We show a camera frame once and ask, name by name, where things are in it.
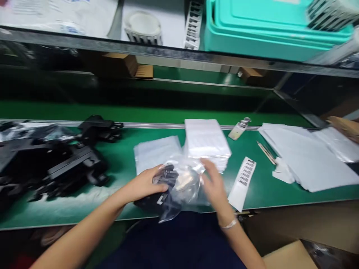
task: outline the sticker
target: sticker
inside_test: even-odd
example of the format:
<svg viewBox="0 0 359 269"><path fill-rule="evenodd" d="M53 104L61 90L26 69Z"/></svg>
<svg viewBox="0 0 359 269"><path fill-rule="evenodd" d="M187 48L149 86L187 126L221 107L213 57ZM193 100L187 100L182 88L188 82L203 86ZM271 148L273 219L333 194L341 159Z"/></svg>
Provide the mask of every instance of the sticker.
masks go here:
<svg viewBox="0 0 359 269"><path fill-rule="evenodd" d="M256 166L256 162L245 157L238 171L236 180L234 181L231 192L228 196L228 202L239 212L242 212L244 201L251 182L252 175Z"/></svg>

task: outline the bracelet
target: bracelet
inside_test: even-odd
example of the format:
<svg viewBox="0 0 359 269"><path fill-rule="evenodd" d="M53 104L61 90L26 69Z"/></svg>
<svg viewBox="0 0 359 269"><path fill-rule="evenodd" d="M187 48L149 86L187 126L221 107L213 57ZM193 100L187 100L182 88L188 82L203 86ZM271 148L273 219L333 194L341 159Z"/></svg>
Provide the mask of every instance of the bracelet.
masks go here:
<svg viewBox="0 0 359 269"><path fill-rule="evenodd" d="M234 219L230 224L228 224L228 225L225 226L225 227L221 227L221 228L227 230L227 229L232 228L234 225L236 225L236 223L237 223L237 220Z"/></svg>

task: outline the teal container lid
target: teal container lid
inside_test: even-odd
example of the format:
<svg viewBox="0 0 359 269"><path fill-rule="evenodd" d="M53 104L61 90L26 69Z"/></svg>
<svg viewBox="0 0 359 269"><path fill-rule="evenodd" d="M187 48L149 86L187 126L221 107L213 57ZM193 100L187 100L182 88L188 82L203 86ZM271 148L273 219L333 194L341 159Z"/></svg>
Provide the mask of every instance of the teal container lid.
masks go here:
<svg viewBox="0 0 359 269"><path fill-rule="evenodd" d="M220 0L215 1L218 28L253 34L273 35L328 44L348 41L354 31L348 25L338 32L307 27L307 7L312 0Z"/></svg>

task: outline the person's right hand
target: person's right hand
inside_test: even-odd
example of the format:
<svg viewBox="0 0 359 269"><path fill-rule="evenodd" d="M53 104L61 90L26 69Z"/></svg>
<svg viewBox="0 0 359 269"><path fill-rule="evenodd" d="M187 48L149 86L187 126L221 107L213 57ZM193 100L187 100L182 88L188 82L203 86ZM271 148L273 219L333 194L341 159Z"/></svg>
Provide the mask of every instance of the person's right hand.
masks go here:
<svg viewBox="0 0 359 269"><path fill-rule="evenodd" d="M222 176L214 163L206 159L201 159L201 162L211 178L209 179L205 174L202 175L207 199L217 212L220 226L225 227L233 220L234 212L232 206L228 203Z"/></svg>

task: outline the wrist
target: wrist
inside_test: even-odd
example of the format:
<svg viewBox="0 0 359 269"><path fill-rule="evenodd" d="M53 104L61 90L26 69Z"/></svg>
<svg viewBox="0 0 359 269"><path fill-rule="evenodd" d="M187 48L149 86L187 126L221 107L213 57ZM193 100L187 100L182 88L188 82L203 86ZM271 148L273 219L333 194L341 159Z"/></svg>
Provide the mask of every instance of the wrist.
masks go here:
<svg viewBox="0 0 359 269"><path fill-rule="evenodd" d="M218 224L221 227L226 227L235 219L234 210L228 202L225 205L222 205L222 207L216 211Z"/></svg>

